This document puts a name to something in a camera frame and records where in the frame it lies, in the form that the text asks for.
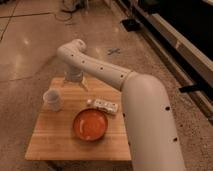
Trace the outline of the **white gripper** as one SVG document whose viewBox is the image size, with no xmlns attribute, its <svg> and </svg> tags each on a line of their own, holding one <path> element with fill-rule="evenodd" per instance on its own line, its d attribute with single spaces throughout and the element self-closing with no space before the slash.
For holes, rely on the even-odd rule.
<svg viewBox="0 0 213 171">
<path fill-rule="evenodd" d="M 83 79 L 83 71 L 73 67 L 73 66 L 68 66 L 67 69 L 65 70 L 65 79 L 62 81 L 61 86 L 64 87 L 68 82 L 81 82 L 80 86 L 85 90 L 89 91 L 88 89 L 88 84 L 85 79 Z"/>
</svg>

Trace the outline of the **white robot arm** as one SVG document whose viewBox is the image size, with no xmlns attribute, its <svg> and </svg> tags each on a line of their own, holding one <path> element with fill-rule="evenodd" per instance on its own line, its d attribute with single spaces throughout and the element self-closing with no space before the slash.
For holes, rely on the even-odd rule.
<svg viewBox="0 0 213 171">
<path fill-rule="evenodd" d="M 186 171 L 168 93 L 156 77 L 85 54 L 75 39 L 57 56 L 78 77 L 86 72 L 121 92 L 123 118 L 134 171 Z"/>
</svg>

